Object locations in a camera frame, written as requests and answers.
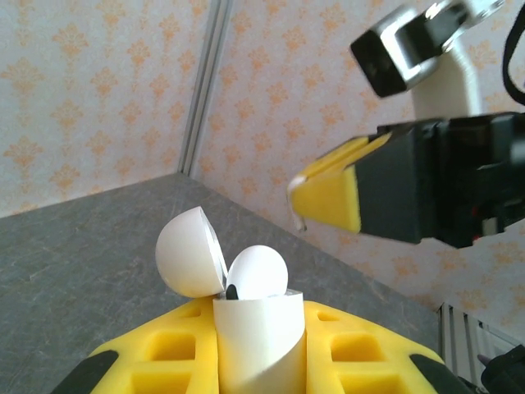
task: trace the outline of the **gray table surface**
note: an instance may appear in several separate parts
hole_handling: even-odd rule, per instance
[[[50,392],[86,355],[187,299],[155,267],[162,227],[201,205],[227,265],[262,244],[290,288],[437,349],[438,318],[180,174],[0,219],[0,392]]]

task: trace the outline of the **white cylinder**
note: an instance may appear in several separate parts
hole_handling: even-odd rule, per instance
[[[303,293],[213,300],[221,394],[304,394]]]

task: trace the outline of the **wall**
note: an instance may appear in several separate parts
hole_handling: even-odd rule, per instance
[[[379,101],[346,50],[400,3],[235,1],[195,177],[293,231],[285,187],[295,173],[353,135],[413,117],[408,95]],[[422,10],[430,2],[415,4]],[[503,90],[500,58],[520,6],[507,1],[464,37],[487,111],[518,109]],[[520,52],[512,67],[518,85],[525,80]],[[425,305],[449,301],[523,338],[524,235],[518,224],[466,250],[434,240],[406,245],[313,223],[305,237]]]
[[[0,5],[0,216],[172,173],[209,0]]]

